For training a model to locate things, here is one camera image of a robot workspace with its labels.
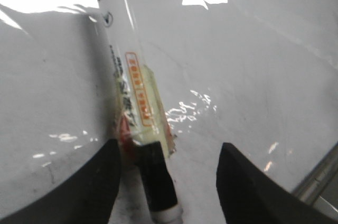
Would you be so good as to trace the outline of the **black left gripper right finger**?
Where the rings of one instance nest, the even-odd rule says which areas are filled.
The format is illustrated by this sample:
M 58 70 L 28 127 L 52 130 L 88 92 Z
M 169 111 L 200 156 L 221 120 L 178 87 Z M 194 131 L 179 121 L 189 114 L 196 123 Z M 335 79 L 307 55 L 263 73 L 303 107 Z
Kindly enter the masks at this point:
M 227 223 L 336 223 L 280 187 L 231 143 L 222 144 L 216 188 Z

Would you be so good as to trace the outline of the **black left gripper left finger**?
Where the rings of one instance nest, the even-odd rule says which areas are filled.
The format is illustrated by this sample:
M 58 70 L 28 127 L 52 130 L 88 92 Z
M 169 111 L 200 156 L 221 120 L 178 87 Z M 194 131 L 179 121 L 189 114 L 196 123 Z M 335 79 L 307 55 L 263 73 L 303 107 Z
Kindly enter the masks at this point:
M 119 146 L 110 139 L 66 181 L 1 223 L 108 223 L 120 176 Z

